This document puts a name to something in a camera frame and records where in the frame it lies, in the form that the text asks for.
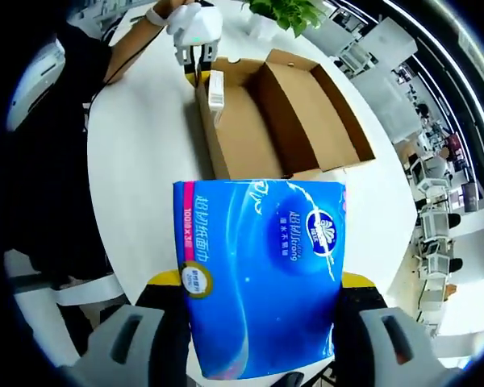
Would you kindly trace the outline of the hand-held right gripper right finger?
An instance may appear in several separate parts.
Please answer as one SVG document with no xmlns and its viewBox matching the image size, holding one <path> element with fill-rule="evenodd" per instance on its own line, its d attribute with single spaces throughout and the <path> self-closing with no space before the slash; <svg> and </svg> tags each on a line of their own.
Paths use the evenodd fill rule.
<svg viewBox="0 0 484 387">
<path fill-rule="evenodd" d="M 337 386 L 449 386 L 460 373 L 446 368 L 422 326 L 387 306 L 362 275 L 343 273 L 334 317 Z"/>
</svg>

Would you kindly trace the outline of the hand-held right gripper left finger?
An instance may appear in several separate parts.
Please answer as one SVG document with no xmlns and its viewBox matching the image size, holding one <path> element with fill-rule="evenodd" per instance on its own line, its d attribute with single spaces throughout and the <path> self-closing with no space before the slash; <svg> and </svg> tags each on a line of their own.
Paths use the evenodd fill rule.
<svg viewBox="0 0 484 387">
<path fill-rule="evenodd" d="M 189 345 L 180 272 L 159 273 L 135 305 L 118 307 L 91 333 L 73 366 L 73 385 L 193 386 Z"/>
</svg>

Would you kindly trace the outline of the person's left hand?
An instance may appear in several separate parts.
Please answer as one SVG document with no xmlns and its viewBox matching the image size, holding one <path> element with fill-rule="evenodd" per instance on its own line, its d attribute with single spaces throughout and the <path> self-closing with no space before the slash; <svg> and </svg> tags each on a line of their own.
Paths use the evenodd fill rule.
<svg viewBox="0 0 484 387">
<path fill-rule="evenodd" d="M 199 12 L 202 5 L 192 2 L 179 6 L 168 19 L 167 33 L 176 47 L 197 46 L 202 42 Z"/>
</svg>

